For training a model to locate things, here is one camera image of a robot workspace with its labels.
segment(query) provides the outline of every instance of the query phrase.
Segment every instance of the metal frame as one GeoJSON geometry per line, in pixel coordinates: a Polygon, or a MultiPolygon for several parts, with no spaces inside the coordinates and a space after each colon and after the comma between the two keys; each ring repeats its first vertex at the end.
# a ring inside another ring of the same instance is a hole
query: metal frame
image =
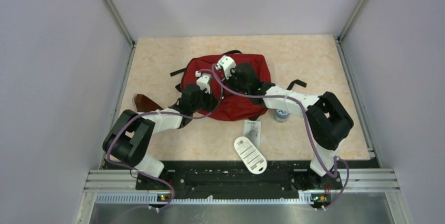
{"type": "Polygon", "coordinates": [[[121,31],[122,35],[125,37],[125,40],[128,42],[130,46],[133,46],[135,44],[133,38],[130,35],[130,32],[128,31],[127,27],[125,26],[125,23],[119,14],[118,10],[116,9],[115,5],[113,4],[113,1],[111,0],[103,0],[105,3],[105,6],[107,7],[108,11],[111,14],[111,17],[114,19],[114,22],[118,26],[119,30],[121,31]]]}
{"type": "Polygon", "coordinates": [[[358,86],[355,81],[355,77],[353,72],[351,71],[351,68],[349,66],[349,59],[343,50],[342,44],[339,42],[338,39],[335,39],[335,43],[337,45],[338,55],[340,56],[340,61],[342,62],[343,69],[345,71],[346,80],[349,85],[349,89],[351,90],[352,100],[354,101],[355,110],[357,111],[358,120],[360,121],[360,125],[362,126],[363,134],[365,136],[366,144],[368,146],[369,156],[371,158],[376,158],[379,162],[380,167],[382,167],[382,164],[379,160],[379,151],[377,146],[374,144],[374,137],[373,133],[368,125],[369,119],[366,116],[365,113],[365,107],[362,103],[362,98],[360,97],[358,86]]]}
{"type": "MultiPolygon", "coordinates": [[[[119,93],[119,97],[114,109],[114,114],[112,117],[112,122],[114,123],[119,115],[120,106],[122,103],[122,98],[124,94],[124,90],[126,87],[126,82],[129,76],[131,64],[134,57],[136,42],[132,39],[127,27],[125,26],[124,21],[122,20],[118,10],[111,0],[103,0],[107,9],[109,10],[111,16],[113,17],[116,25],[118,26],[120,32],[124,36],[125,40],[132,46],[131,53],[129,55],[129,59],[127,65],[125,67],[124,78],[121,83],[121,89],[119,93]]],[[[376,145],[373,143],[373,134],[370,130],[369,125],[367,124],[367,117],[365,113],[365,108],[362,104],[362,99],[359,95],[359,91],[357,89],[357,84],[355,82],[354,75],[349,67],[348,57],[343,50],[342,42],[348,35],[350,28],[353,26],[355,20],[360,14],[361,10],[365,6],[367,0],[359,0],[356,8],[352,12],[350,18],[348,19],[345,27],[343,28],[340,36],[335,39],[338,53],[340,56],[340,60],[342,62],[346,78],[349,84],[349,88],[351,90],[351,94],[357,109],[357,114],[360,120],[360,123],[363,128],[363,132],[365,135],[366,143],[368,145],[368,150],[371,158],[377,158],[378,160],[378,150],[376,145]]],[[[340,176],[344,178],[346,176],[346,170],[339,169],[340,176]]],[[[135,171],[131,172],[133,176],[136,176],[137,173],[135,171]]],[[[385,193],[388,204],[390,207],[390,212],[393,216],[393,220],[395,224],[400,223],[412,223],[409,212],[406,208],[405,202],[403,201],[402,195],[400,193],[400,188],[397,182],[397,178],[394,174],[393,169],[351,169],[349,176],[349,183],[346,187],[344,193],[385,193]]],[[[76,224],[89,223],[90,219],[93,215],[94,204],[96,200],[99,198],[102,204],[105,204],[107,201],[109,203],[137,203],[137,200],[144,200],[143,203],[156,203],[154,196],[159,192],[153,191],[137,191],[136,188],[136,178],[130,176],[130,172],[128,170],[91,170],[85,187],[83,191],[83,195],[81,198],[81,202],[78,209],[78,214],[75,219],[76,224]],[[130,197],[132,196],[145,196],[145,198],[137,198],[130,197]]],[[[322,193],[319,190],[308,190],[304,193],[301,193],[300,199],[291,199],[290,201],[281,201],[281,200],[272,200],[269,202],[267,200],[261,201],[225,201],[221,202],[214,199],[203,199],[203,200],[175,200],[174,204],[298,204],[303,203],[307,204],[308,202],[304,201],[305,197],[308,197],[308,194],[317,194],[322,193]]]]}
{"type": "Polygon", "coordinates": [[[347,34],[349,33],[349,29],[354,24],[355,20],[357,19],[358,15],[360,14],[363,7],[366,5],[367,1],[368,0],[359,0],[358,1],[356,7],[354,8],[354,11],[350,15],[348,21],[346,22],[346,25],[344,26],[342,32],[340,33],[340,36],[338,37],[338,40],[340,41],[340,43],[342,43],[344,41],[344,39],[346,38],[347,34]]]}

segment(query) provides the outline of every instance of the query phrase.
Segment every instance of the white wall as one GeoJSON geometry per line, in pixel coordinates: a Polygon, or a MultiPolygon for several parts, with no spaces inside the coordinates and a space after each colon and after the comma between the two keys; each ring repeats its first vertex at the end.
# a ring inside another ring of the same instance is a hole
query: white wall
{"type": "Polygon", "coordinates": [[[129,46],[102,0],[0,0],[0,223],[71,223],[129,46]]]}
{"type": "Polygon", "coordinates": [[[339,34],[358,0],[113,0],[139,37],[339,34]]]}
{"type": "Polygon", "coordinates": [[[415,223],[443,223],[445,0],[369,0],[344,46],[415,223]]]}

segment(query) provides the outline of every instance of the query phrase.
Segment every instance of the small cylindrical container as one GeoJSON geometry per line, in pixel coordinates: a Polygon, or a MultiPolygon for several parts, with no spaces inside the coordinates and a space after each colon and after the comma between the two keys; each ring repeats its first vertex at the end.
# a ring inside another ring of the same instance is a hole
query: small cylindrical container
{"type": "Polygon", "coordinates": [[[275,119],[275,121],[279,123],[284,123],[285,121],[288,120],[288,117],[289,117],[289,112],[284,110],[275,110],[273,114],[273,118],[275,119]]]}

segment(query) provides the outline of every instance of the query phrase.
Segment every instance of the white label tag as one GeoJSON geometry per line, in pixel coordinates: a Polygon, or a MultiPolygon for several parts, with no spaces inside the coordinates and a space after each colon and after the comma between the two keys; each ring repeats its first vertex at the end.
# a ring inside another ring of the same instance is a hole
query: white label tag
{"type": "Polygon", "coordinates": [[[252,142],[244,136],[240,136],[234,142],[235,151],[241,157],[247,170],[253,174],[261,174],[267,168],[267,161],[252,142]]]}
{"type": "Polygon", "coordinates": [[[244,120],[242,135],[247,137],[259,149],[261,142],[261,122],[244,120]]]}

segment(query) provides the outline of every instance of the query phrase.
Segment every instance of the marble countertop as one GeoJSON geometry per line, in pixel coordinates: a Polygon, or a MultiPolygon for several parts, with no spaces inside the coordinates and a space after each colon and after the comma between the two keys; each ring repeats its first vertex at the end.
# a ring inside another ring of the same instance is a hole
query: marble countertop
{"type": "MultiPolygon", "coordinates": [[[[264,55],[272,82],[282,88],[286,88],[292,80],[300,79],[308,86],[295,85],[295,92],[316,95],[333,92],[354,120],[354,127],[340,149],[340,157],[369,159],[332,35],[140,38],[121,112],[135,110],[132,102],[135,93],[146,95],[163,108],[172,105],[181,96],[175,85],[180,83],[182,74],[170,77],[170,72],[186,67],[192,58],[223,54],[233,49],[264,55]]],[[[313,157],[301,117],[290,115],[287,122],[278,123],[273,119],[273,111],[269,110],[258,120],[262,123],[259,150],[266,159],[313,157]]],[[[194,120],[183,129],[153,135],[148,152],[160,160],[240,160],[233,142],[242,135],[242,130],[243,120],[194,120]]]]}

